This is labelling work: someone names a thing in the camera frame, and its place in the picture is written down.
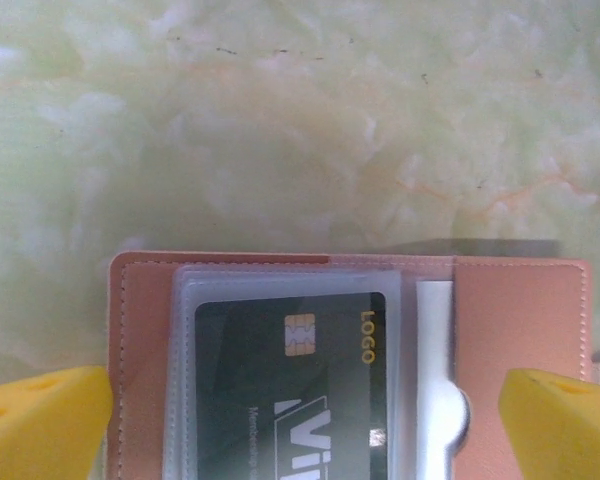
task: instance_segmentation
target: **leather wallet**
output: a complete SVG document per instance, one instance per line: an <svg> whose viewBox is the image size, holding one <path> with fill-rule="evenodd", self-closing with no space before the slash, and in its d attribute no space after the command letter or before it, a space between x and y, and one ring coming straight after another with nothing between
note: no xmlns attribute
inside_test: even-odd
<svg viewBox="0 0 600 480"><path fill-rule="evenodd" d="M111 264L109 373L116 396L107 434L109 480L162 476L174 272L184 264L287 264L393 268L454 282L455 377L471 408L454 459L458 480L520 479L498 414L511 368L591 380L591 277L557 259L129 252Z"/></svg>

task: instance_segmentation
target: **green marble background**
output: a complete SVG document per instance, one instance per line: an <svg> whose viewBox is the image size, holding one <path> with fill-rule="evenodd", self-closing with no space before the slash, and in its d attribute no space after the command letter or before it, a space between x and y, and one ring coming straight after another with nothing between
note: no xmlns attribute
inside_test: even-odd
<svg viewBox="0 0 600 480"><path fill-rule="evenodd" d="M0 0L0 382L130 248L583 257L600 349L600 0Z"/></svg>

